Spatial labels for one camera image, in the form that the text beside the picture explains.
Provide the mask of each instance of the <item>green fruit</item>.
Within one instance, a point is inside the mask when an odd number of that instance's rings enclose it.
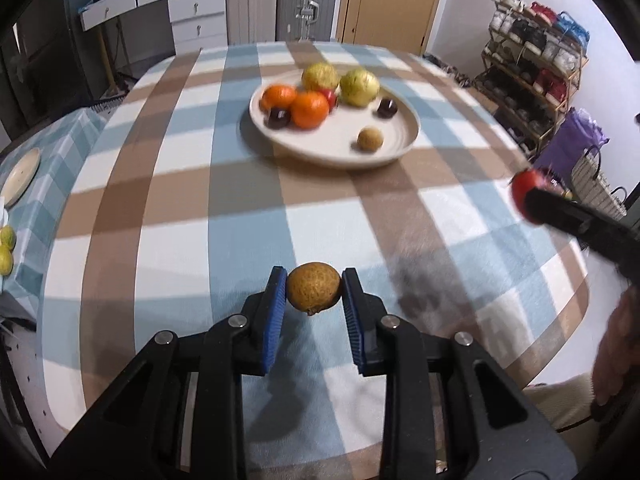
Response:
[[[338,88],[340,76],[333,65],[328,63],[313,63],[302,73],[302,86],[306,90],[335,90]]]
[[[15,231],[10,225],[5,225],[0,229],[0,244],[6,246],[10,251],[15,247]]]
[[[7,246],[0,245],[0,276],[8,276],[14,268],[14,257]]]
[[[349,70],[340,79],[340,97],[351,106],[366,107],[380,91],[380,82],[363,68]]]

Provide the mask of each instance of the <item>red tomato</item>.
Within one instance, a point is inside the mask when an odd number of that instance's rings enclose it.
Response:
[[[545,176],[538,170],[525,170],[517,173],[511,181],[511,197],[518,208],[520,214],[532,224],[540,225],[542,222],[537,221],[531,216],[524,204],[525,195],[535,187],[545,189],[547,180]]]
[[[329,88],[321,88],[318,90],[318,92],[320,92],[326,98],[326,101],[329,103],[329,111],[333,110],[335,108],[335,104],[338,101],[338,98],[336,97],[335,92]]]

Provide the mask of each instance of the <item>orange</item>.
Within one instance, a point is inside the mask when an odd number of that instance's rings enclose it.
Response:
[[[296,126],[310,130],[320,126],[329,115],[329,103],[320,92],[300,92],[289,111]]]
[[[298,91],[294,86],[271,85],[262,94],[260,108],[265,112],[268,112],[274,106],[288,110],[297,95]]]

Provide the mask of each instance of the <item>checkered tablecloth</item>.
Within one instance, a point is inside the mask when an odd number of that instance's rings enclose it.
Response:
[[[252,92],[321,59],[365,66],[405,97],[422,125],[414,149],[343,171],[270,145],[249,118]],[[71,428],[155,332],[205,331],[274,265],[314,260],[356,267],[425,332],[471,332],[528,383],[588,290],[575,241],[514,210],[508,183],[524,167],[473,98],[409,54],[270,43],[163,61],[111,117],[56,234],[42,328],[52,414]],[[243,386],[248,460],[264,478],[377,474],[384,379],[357,374],[340,304],[311,318],[289,308],[273,370]]]
[[[30,137],[0,164],[0,189],[22,156],[40,149],[33,181],[9,208],[17,234],[14,270],[4,279],[0,316],[36,321],[49,251],[66,199],[106,120],[88,108],[76,110]]]

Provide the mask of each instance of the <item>small brown fruit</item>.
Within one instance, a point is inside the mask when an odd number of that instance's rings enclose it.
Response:
[[[287,299],[310,316],[331,308],[340,299],[340,274],[321,262],[300,265],[287,278]]]
[[[366,126],[358,134],[358,147],[363,152],[376,152],[384,142],[382,132],[373,126]]]

